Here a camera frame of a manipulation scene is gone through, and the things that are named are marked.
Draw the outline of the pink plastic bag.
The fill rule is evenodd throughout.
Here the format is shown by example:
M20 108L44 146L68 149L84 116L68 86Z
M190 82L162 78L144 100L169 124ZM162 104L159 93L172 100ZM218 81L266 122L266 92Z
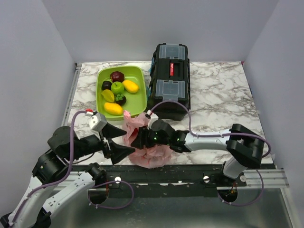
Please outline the pink plastic bag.
M149 120L146 118L145 113L141 113L136 117L131 117L128 111L123 112L123 130L127 134L122 136L124 145L130 147L135 139L131 134L135 128L139 130L140 127L146 127ZM134 153L128 156L130 162L134 165L141 166L147 169L162 167L171 159L173 150L169 146L157 145L151 148L136 149Z

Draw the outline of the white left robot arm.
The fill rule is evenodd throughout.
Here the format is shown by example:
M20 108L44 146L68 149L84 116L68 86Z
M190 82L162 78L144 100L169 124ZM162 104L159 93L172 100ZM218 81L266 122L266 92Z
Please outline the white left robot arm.
M133 153L134 148L116 144L112 140L125 134L126 131L108 123L99 132L103 139L94 134L79 139L73 126L56 129L48 140L50 149L38 158L18 206L1 217L3 227L48 228L60 209L80 193L91 187L102 187L107 182L106 171L95 162L87 165L71 184L52 195L53 190L70 175L75 159L102 151L112 164L117 164Z

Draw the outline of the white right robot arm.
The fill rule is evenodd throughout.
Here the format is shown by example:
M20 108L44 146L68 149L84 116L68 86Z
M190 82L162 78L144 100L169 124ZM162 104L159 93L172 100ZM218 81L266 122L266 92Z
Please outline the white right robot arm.
M163 120L157 120L147 127L140 127L131 146L136 149L167 145L175 152L198 150L221 150L232 155L224 162L218 180L224 186L235 182L246 169L259 169L263 157L265 140L241 124L217 133L195 134L189 130L175 130Z

